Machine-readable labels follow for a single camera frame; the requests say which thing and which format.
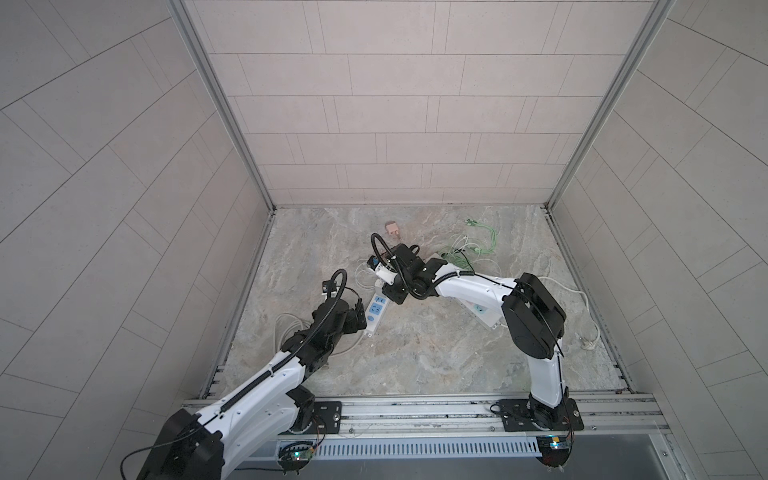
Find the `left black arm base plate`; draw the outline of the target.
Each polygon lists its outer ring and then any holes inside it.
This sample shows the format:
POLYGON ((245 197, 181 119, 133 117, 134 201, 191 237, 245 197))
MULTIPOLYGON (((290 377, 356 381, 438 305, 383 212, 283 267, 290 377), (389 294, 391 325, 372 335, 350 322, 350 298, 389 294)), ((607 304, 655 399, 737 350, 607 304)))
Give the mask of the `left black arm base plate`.
POLYGON ((340 401, 320 401, 302 406, 287 432, 292 435, 338 434, 342 407, 340 401))

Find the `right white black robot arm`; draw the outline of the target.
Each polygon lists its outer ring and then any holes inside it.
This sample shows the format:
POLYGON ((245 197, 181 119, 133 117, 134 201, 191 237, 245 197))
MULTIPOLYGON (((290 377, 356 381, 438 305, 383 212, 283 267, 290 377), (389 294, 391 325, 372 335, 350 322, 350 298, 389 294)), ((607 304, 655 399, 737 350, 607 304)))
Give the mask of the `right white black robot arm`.
POLYGON ((514 345, 527 356, 531 421, 543 430, 574 426, 562 373, 567 315, 537 276, 491 277, 461 269, 441 257, 423 260, 416 245, 390 247, 378 233, 373 233, 370 241, 375 259, 372 266, 384 282, 384 296, 398 305, 409 296, 417 300, 453 298, 477 304, 501 318, 514 345))

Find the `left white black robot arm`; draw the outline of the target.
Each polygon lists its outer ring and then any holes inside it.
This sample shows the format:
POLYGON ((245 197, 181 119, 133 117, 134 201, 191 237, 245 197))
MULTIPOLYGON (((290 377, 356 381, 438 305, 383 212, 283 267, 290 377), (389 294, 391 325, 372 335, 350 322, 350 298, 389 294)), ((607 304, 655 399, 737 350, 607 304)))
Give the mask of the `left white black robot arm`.
POLYGON ((342 336, 362 331, 362 303, 342 299, 348 274, 336 270, 323 283, 325 301, 311 325, 295 332, 267 366, 224 398, 196 413, 180 409, 146 453, 139 479, 225 479, 265 443, 311 421, 314 395, 302 386, 325 366, 342 336))

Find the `white multicolour socket power strip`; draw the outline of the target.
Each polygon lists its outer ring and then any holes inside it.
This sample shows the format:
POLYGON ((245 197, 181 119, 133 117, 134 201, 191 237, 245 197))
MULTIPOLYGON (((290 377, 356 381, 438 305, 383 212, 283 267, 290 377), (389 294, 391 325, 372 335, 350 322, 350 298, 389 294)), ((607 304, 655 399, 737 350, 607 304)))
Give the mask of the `white multicolour socket power strip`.
POLYGON ((497 329, 502 324, 503 314, 488 307, 473 304, 471 311, 483 325, 491 330, 497 329))

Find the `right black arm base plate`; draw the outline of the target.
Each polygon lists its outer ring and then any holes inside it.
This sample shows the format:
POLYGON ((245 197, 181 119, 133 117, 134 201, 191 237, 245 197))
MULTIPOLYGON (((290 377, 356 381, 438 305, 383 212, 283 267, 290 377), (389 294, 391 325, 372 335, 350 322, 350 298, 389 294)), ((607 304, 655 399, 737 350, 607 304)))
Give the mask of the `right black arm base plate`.
POLYGON ((506 432, 517 431, 582 431, 584 423, 574 399, 565 398, 556 407, 549 407, 533 397, 501 399, 490 411, 499 416, 506 432))

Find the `white blue socket power strip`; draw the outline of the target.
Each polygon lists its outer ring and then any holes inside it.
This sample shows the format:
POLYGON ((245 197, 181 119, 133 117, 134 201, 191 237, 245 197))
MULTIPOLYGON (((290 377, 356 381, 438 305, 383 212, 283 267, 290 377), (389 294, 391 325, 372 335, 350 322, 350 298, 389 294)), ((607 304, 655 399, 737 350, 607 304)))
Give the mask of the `white blue socket power strip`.
POLYGON ((372 337, 375 334, 389 304, 390 300, 381 291, 377 291, 373 295, 373 298, 365 310, 365 333, 368 337, 372 337))

